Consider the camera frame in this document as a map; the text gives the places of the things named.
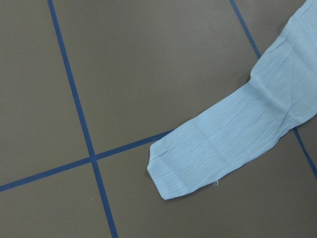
light blue cloth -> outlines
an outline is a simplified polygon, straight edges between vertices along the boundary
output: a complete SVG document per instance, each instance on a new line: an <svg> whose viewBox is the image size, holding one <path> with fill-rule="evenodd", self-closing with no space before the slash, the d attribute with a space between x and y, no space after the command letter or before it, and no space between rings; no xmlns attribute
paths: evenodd
<svg viewBox="0 0 317 238"><path fill-rule="evenodd" d="M317 0L307 0L251 80L151 146L148 171L163 199L210 184L272 148L317 113Z"/></svg>

wrinkled fabric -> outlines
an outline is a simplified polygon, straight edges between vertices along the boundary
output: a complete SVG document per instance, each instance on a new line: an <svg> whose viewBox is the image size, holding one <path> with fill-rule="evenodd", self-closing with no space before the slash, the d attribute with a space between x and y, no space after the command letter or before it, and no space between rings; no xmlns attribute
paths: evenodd
<svg viewBox="0 0 317 238"><path fill-rule="evenodd" d="M307 0L251 80L151 145L148 171L163 199L210 184L272 148L317 113L317 0Z"/></svg>

blue line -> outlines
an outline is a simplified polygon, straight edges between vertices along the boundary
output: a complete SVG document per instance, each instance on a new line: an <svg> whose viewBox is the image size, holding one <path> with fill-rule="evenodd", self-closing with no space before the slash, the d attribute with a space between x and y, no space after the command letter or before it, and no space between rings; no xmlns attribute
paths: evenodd
<svg viewBox="0 0 317 238"><path fill-rule="evenodd" d="M59 24L58 24L57 15L56 15L56 12L55 12L53 0L48 0L48 4L49 4L49 8L50 8L52 21L53 21L54 29L55 29L55 32L56 32L56 36L57 36L60 52L61 52L61 55L62 55L62 58L63 58L65 70L66 70L66 73L67 73L69 86L70 86L71 92L73 94L73 98L74 98L74 102L75 102L75 105L76 105L77 114L78 114L78 117L79 117L79 120L80 120L80 124L81 124L82 130L83 130L83 134L84 134L84 137L85 137L85 141L86 141L86 145L87 145L87 149L88 149L88 153L89 153L89 159L90 159L90 162L91 162L91 164L93 166L93 169L94 169L96 182L98 184L98 189L99 189L101 200L102 200L102 203L103 203L103 206L104 206L104 209L105 209L105 214L106 214L106 218L107 218L108 225L109 225L109 228L110 228L110 232L111 232L111 235L112 235L113 238L117 238L118 237L117 230L116 230L115 225L114 225L114 220L113 220L112 213L111 213L111 210L110 210L110 205L109 205L109 202L108 202L108 198L106 196L105 186L104 186L104 183L103 183L103 181L101 179L101 174L100 174L100 171L99 171L99 167L98 167L98 164L97 164L97 160L95 158L95 151L94 151L93 144L92 144L92 141L91 141L91 138L90 138L90 135L89 135L89 131L88 131L87 123L86 123L86 120L85 120L84 112L83 112L83 109L81 107L81 103L80 103L80 100L79 100L79 96L78 96L76 84L75 84L75 81L74 81L74 77L73 77L73 74L72 74L72 71L71 71L71 68L70 68L70 64L69 64L69 60L68 60L65 44L64 44L64 41L63 41L63 38L62 38L62 35L61 35L60 27L59 27Z"/></svg>
<svg viewBox="0 0 317 238"><path fill-rule="evenodd" d="M239 19L239 21L240 21L240 23L241 23L241 25L242 25L244 31L245 31L245 33L247 34L247 37L248 37L248 39L249 39L249 41L250 41L250 43L251 43L251 45L252 45L252 47L253 47L253 50L254 50L255 54L257 55L258 59L260 59L260 58L261 58L261 54L260 54L260 52L259 52L259 49L258 49L258 47L257 47L257 45L256 45L256 43L255 43L255 41L253 40L253 37L252 37L252 35L251 35L251 33L250 33L250 31L249 31L249 29L248 29L246 23L245 23L245 21L244 21L242 15L241 15L241 13L240 13L240 11L239 11L239 9L238 9L236 3L234 2L234 0L229 0L229 1L230 1L231 5L232 5L233 10L235 11L235 13L236 13L236 15L237 15L237 17L238 17L238 19ZM299 136L299 133L298 133L298 131L297 131L297 127L293 128L293 132L295 133L295 136L296 136L296 138L297 138L297 141L299 142L299 144L300 144L300 146L301 146L301 148L302 148L302 150L303 150L303 152L304 152L304 154L305 154L305 157L306 157L306 159L307 159L309 165L311 166L311 168L312 168L312 170L313 170L313 173L314 173L314 175L315 175L315 177L316 177L316 179L317 179L317 170L316 170L316 167L315 167L313 161L311 160L311 158L309 157L309 155L308 155L308 153L307 153L307 151L306 151L306 149L305 149L305 146L304 146L304 144L303 144L303 142L302 142L302 140L301 140L301 138L300 138L300 136Z"/></svg>
<svg viewBox="0 0 317 238"><path fill-rule="evenodd" d="M29 176L27 178L23 178L23 179L14 181L14 182L10 182L10 183L4 184L4 185L0 186L0 192L9 190L11 188L18 187L18 186L21 186L21 185L24 185L24 184L27 184L27 183L30 183L30 182L33 182L33 181L36 181L36 180L39 180L39 179L43 179L43 178L46 178L46 177L51 176L51 175L55 175L55 174L58 174L60 172L64 172L66 170L70 170L70 169L73 169L73 168L81 166L81 165L88 164L89 162L90 162L90 159L89 158L85 158L85 159L82 159L82 160L78 160L78 161L69 163L67 165L63 165L63 166L59 166L59 167L51 169L51 170L47 170L45 172L42 172L42 173L39 173L39 174L36 174L36 175Z"/></svg>
<svg viewBox="0 0 317 238"><path fill-rule="evenodd" d="M135 147L138 147L138 146L141 146L141 145L145 145L145 144L148 144L150 142L159 140L159 139L163 138L164 136L166 136L167 134L171 133L172 131L173 130L169 130L169 131L163 132L161 134L157 134L157 135L154 135L154 136L142 139L142 140L138 140L136 142L133 142L133 143L130 143L130 144L127 144L127 145L123 145L123 146L114 148L112 150L108 150L108 151L102 152L102 153L96 155L96 159L100 160L100 159L103 159L105 157L109 157L111 155L115 155L115 154L121 153L123 151L130 150L130 149L133 149Z"/></svg>
<svg viewBox="0 0 317 238"><path fill-rule="evenodd" d="M293 128L293 132L295 133L295 136L296 136L296 138L297 138L299 144L301 145L301 148L302 148L302 150L303 150L303 152L304 152L304 154L305 154L305 156L306 156L306 159L307 159L307 161L308 161L308 164L310 165L310 167L311 167L311 169L312 169L312 171L313 171L313 173L314 173L314 175L315 175L315 178L317 179L317 169L316 169L316 166L315 166L315 164L313 163L313 161L311 160L311 158L309 157L309 155L308 155L308 153L307 153L307 151L306 151L306 149L305 149L305 147L304 147L304 144L303 144L303 142L302 142L302 140L301 140L301 137L299 136L299 133L298 133L298 130L297 130L296 127Z"/></svg>
<svg viewBox="0 0 317 238"><path fill-rule="evenodd" d="M239 21L241 23L241 26L244 29L244 32L246 33L246 35L247 35L247 37L248 37L248 39L249 39L249 41L250 41L250 43L251 43L251 45L253 47L254 52L256 53L258 59L261 58L260 51L259 51L256 43L254 42L254 40L253 40L253 38L251 36L251 33L250 33L250 31L249 31L249 29L247 27L247 24L245 23L245 21L244 21L242 15L241 15L236 3L234 2L234 0L229 0L229 1L230 1L231 5L232 5L232 8L235 11L235 13L236 13L236 15L237 15L237 17L238 17L238 19L239 19Z"/></svg>
<svg viewBox="0 0 317 238"><path fill-rule="evenodd" d="M61 35L61 31L60 31L60 28L59 28L59 24L58 24L55 8L54 8L54 5L53 5L53 0L48 0L48 3L49 3L49 8L50 8L52 21L53 21L54 29L55 29L55 32L56 32L56 36L57 36L60 52L61 52L61 55L62 55L62 58L63 58L63 61L64 61L64 66L65 66L65 69L66 69L67 78L68 78L68 81L69 81L71 93L73 94L73 98L74 98L77 114L78 114L78 117L79 117L79 120L80 120L81 128L82 128L83 133L84 133L84 137L85 137L87 149L88 149L88 152L89 152L89 156L92 157L92 156L95 155L95 152L94 152L93 144L91 142L91 138L90 138L90 135L89 135L87 123L86 123L86 120L85 120L85 117L84 117L84 112L83 112L83 109L81 107L81 103L79 101L79 96L78 96L76 84L75 84L75 81L74 81L73 73L72 73L71 68L70 68L70 64L69 64L68 56L67 56L67 53L66 53L66 48L65 48L64 41L63 41L63 37Z"/></svg>

tiled floor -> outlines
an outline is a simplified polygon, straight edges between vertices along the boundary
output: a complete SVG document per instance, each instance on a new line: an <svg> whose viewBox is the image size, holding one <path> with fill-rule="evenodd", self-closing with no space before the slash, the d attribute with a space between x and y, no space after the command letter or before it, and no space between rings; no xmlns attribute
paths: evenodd
<svg viewBox="0 0 317 238"><path fill-rule="evenodd" d="M262 54L303 2L54 0L95 153L246 83L257 56L231 3ZM0 30L0 237L316 237L317 182L293 132L220 186L164 201L146 171L158 137L89 158L48 3L1 1ZM317 118L298 131L317 164Z"/></svg>

floor tile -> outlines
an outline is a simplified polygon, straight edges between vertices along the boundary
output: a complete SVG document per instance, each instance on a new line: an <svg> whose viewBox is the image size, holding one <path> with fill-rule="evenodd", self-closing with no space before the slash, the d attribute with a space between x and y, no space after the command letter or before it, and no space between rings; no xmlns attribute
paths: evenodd
<svg viewBox="0 0 317 238"><path fill-rule="evenodd" d="M3 238L111 237L90 165L0 193L0 214Z"/></svg>
<svg viewBox="0 0 317 238"><path fill-rule="evenodd" d="M288 19L305 0L236 0L261 54L276 40ZM298 132L317 164L317 117L301 125Z"/></svg>
<svg viewBox="0 0 317 238"><path fill-rule="evenodd" d="M46 1L0 2L0 185L88 156Z"/></svg>
<svg viewBox="0 0 317 238"><path fill-rule="evenodd" d="M149 145L99 161L121 238L313 238L317 184L292 133L198 191L164 201L146 167Z"/></svg>
<svg viewBox="0 0 317 238"><path fill-rule="evenodd" d="M256 63L229 1L54 2L96 153L181 125Z"/></svg>

